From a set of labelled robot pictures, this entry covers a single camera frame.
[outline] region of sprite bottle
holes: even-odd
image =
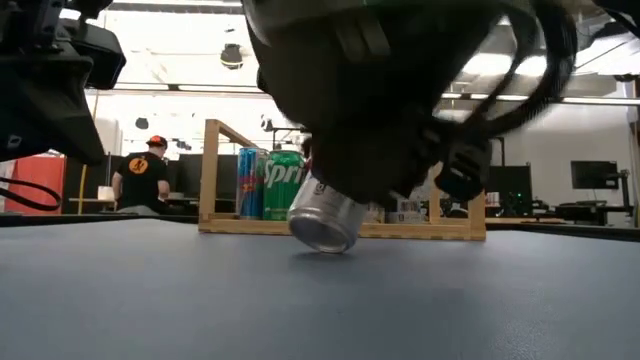
[[[304,180],[304,158],[295,151],[273,151],[264,177],[264,220],[286,221]]]

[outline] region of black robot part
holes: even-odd
[[[543,111],[575,63],[575,24],[553,0],[531,0],[527,9],[498,1],[381,1],[333,13],[325,8],[324,16],[307,9],[297,21],[289,9],[280,23],[264,11],[269,3],[245,1],[259,86],[312,132],[314,174],[362,203],[408,196],[438,162],[441,189],[461,201],[477,196],[487,178],[489,139]],[[466,122],[434,117],[442,93],[505,15],[518,50],[504,80]],[[515,111],[488,119],[530,55],[538,22],[548,62],[538,88]]]
[[[85,23],[107,2],[76,1],[80,21],[60,21],[64,1],[1,9],[0,161],[57,150],[87,164],[104,150],[84,89],[112,89],[125,58],[116,36]]]
[[[630,0],[593,0],[609,16],[640,38],[640,3]]]

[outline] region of black cable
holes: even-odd
[[[617,13],[611,10],[605,10],[605,11],[609,16],[611,16],[611,18],[613,18],[615,21],[622,24],[622,26],[627,28],[627,30],[629,30],[630,33],[632,33],[638,39],[640,39],[640,22],[638,22],[638,20],[640,19],[633,18],[633,20],[637,23],[636,25],[634,25],[631,21],[627,20],[627,18],[622,16],[622,14],[620,13]]]
[[[58,210],[60,208],[60,205],[62,205],[62,197],[60,197],[60,195],[58,195],[58,193],[56,193],[55,191],[49,189],[46,186],[42,186],[39,184],[34,184],[32,182],[28,182],[28,181],[23,181],[23,180],[14,180],[14,179],[8,179],[5,177],[1,177],[0,176],[0,182],[4,182],[7,184],[13,184],[13,185],[21,185],[21,186],[26,186],[26,187],[30,187],[33,189],[37,189],[40,191],[44,191],[45,193],[47,193],[48,195],[50,195],[54,200],[55,200],[55,205],[46,205],[46,204],[41,204],[38,202],[35,202],[33,200],[29,200],[25,197],[22,197],[16,193],[13,193],[9,190],[6,189],[2,189],[0,188],[0,196],[4,196],[7,199],[13,200],[19,204],[22,204],[24,206],[30,207],[32,209],[36,209],[36,210],[40,210],[40,211],[55,211]]]
[[[538,34],[538,24],[534,17],[526,12],[509,6],[504,6],[504,13],[509,18],[511,28],[516,39],[516,53],[514,54],[509,71],[504,75],[502,81],[489,94],[480,105],[478,105],[469,118],[464,122],[463,128],[468,130],[469,136],[477,137],[476,126],[484,123],[487,112],[496,104],[496,99],[513,82],[516,71],[522,62],[533,52]]]
[[[553,0],[533,0],[547,47],[547,69],[538,87],[515,110],[485,122],[490,138],[520,128],[557,98],[571,78],[578,50],[576,25],[567,10]]]

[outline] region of ceiling light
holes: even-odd
[[[607,64],[598,71],[598,75],[640,74],[640,50],[619,61]]]
[[[607,67],[613,66],[615,68],[619,63],[632,57],[638,52],[640,52],[640,40],[629,41],[627,43],[616,46],[614,49],[608,51],[607,53],[600,54],[595,59],[580,66],[577,71],[587,74],[599,73],[601,71],[605,71]],[[625,73],[631,72],[629,71],[630,69],[624,70]]]
[[[252,93],[252,94],[264,94],[260,89],[255,86],[209,86],[209,85],[178,85],[180,91],[191,92],[219,92],[219,93]]]
[[[219,0],[113,0],[114,3],[126,4],[153,4],[153,5],[195,5],[195,6],[225,6],[242,7],[240,1],[219,1]]]
[[[606,55],[609,51],[614,50],[620,45],[633,40],[635,40],[635,37],[630,33],[596,39],[591,46],[578,52],[576,55],[576,67],[579,68],[600,56]]]
[[[164,84],[137,84],[137,83],[118,83],[114,90],[169,90],[168,85]]]
[[[462,69],[464,73],[480,76],[497,76],[506,74],[513,59],[502,54],[477,54]],[[543,56],[527,58],[520,64],[516,74],[523,76],[541,76],[547,68],[547,61]]]

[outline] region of wooden crate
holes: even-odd
[[[200,217],[198,229],[201,232],[223,234],[265,234],[290,235],[284,221],[240,220],[234,214],[216,214],[216,175],[218,168],[218,139],[226,136],[233,143],[241,146],[256,145],[238,134],[219,120],[207,120],[202,156],[202,179],[200,187]],[[428,181],[433,183],[435,173],[432,171]],[[363,224],[360,237],[388,239],[422,239],[422,240],[485,240],[484,194],[469,202],[468,219],[440,218],[440,191],[431,186],[430,214],[424,224]]]

